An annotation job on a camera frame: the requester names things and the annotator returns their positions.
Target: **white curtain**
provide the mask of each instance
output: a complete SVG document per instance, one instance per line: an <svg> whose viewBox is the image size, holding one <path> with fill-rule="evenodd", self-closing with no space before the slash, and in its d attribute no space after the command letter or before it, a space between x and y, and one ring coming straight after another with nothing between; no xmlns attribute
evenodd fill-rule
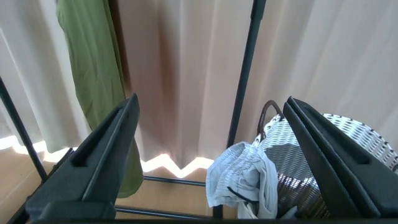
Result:
<svg viewBox="0 0 398 224"><path fill-rule="evenodd" d="M148 161L182 168L226 146L250 23L247 0L118 0L136 139ZM55 1L0 3L1 77L29 134L50 150L90 132L78 105ZM268 0L237 141L252 141L267 100L292 95L318 111L362 121L398 146L398 2ZM3 111L1 136L12 133Z"/></svg>

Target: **laundry basket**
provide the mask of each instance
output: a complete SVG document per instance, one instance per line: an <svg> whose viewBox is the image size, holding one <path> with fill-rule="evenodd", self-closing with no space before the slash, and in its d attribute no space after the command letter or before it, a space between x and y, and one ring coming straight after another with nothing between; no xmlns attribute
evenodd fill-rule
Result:
<svg viewBox="0 0 398 224"><path fill-rule="evenodd" d="M277 115L264 125L266 112L270 106L275 108ZM326 113L323 115L398 174L397 153L375 130L351 118ZM274 101L268 101L263 107L257 127L257 137L253 144L266 152L278 171L279 215L297 206L295 215L297 218L328 218L329 211L295 134Z"/></svg>

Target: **metal bar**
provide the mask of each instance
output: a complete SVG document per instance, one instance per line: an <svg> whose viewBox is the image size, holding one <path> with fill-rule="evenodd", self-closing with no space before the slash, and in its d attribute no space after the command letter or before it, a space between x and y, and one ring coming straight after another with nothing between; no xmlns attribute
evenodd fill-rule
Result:
<svg viewBox="0 0 398 224"><path fill-rule="evenodd" d="M57 164L55 164L53 166L53 169L51 170L51 172L49 173L49 177L51 177L51 175L57 171L57 169L66 161L66 159L69 158L69 156L73 153L73 149L70 148L67 153L65 153L65 155L63 155L63 157L57 162ZM25 210L25 203L24 202L18 209L18 211L8 220L7 224L17 224L17 223L26 223L29 219L29 214L26 212Z"/></svg>
<svg viewBox="0 0 398 224"><path fill-rule="evenodd" d="M246 87L248 85L251 62L253 60L254 49L256 48L257 35L259 33L260 23L262 15L264 14L265 6L266 6L266 0L253 1L248 40L246 42L246 48L244 50L241 76L239 78L238 90L236 92L234 111L231 119L231 126L229 128L227 148L232 146L235 142L236 131L238 130L239 119L241 117L244 94L246 92ZM223 218L222 205L213 208L213 218Z"/></svg>
<svg viewBox="0 0 398 224"><path fill-rule="evenodd" d="M165 182L165 183L171 183L171 184L185 184L185 185L192 185L192 186L199 186L199 187L206 186L206 183L204 183L204 182L197 182L197 181L190 181L190 180L178 180L178 179L170 179L170 178L163 178L163 177L144 176L144 180Z"/></svg>
<svg viewBox="0 0 398 224"><path fill-rule="evenodd" d="M10 95L8 94L7 88L4 85L2 78L0 78L0 93L1 93L2 102L4 103L4 106L6 107L7 112L9 113L9 115L12 119L12 122L14 123L14 125L19 133L19 136L21 137L22 142L24 143L24 145L27 149L27 152L29 153L29 156L32 159L33 164L35 165L37 172L40 175L42 182L45 182L47 180L47 174L45 173L45 170L42 165L42 162L40 161L40 158L38 157L35 149L33 148L32 141L30 140L29 135L27 134L25 126L22 123L22 120L18 115L18 112L14 106L14 103L11 100Z"/></svg>
<svg viewBox="0 0 398 224"><path fill-rule="evenodd" d="M115 209L117 212L131 213L131 214L138 214L138 215L149 215L149 216L162 217L162 218L176 218L176 219L185 219L185 220L202 220L202 219L210 219L211 218L211 217L207 217L207 216L203 216L203 215L190 215L190 214L183 214L183 213L163 212L163 211L157 211L157 210L129 208L129 207L122 207L122 206L115 206Z"/></svg>

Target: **green garment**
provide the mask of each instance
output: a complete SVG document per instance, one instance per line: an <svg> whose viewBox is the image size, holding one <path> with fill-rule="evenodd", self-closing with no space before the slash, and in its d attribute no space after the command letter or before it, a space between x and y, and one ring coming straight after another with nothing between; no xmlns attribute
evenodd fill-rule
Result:
<svg viewBox="0 0 398 224"><path fill-rule="evenodd" d="M107 0L59 0L57 17L69 48L73 81L91 129L125 99L118 43ZM135 193L143 180L135 140L118 197Z"/></svg>

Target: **floor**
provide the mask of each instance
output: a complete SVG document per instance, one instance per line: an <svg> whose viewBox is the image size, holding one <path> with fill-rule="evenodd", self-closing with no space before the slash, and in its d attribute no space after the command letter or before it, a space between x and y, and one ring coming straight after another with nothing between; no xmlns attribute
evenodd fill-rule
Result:
<svg viewBox="0 0 398 224"><path fill-rule="evenodd" d="M39 153L39 156L43 159L44 154ZM54 163L43 162L43 165L48 173L52 170ZM16 153L13 148L0 150L0 170L2 180L0 183L0 223L6 223L40 184L40 177L30 157ZM175 178L163 167L145 175ZM184 179L204 182L205 177L206 170L198 169ZM146 180L134 195L117 199L116 205L207 216L211 216L212 213L212 209L207 205L204 187ZM225 218L235 218L235 216L235 209L224 207ZM116 218L150 219L155 217L118 213Z"/></svg>

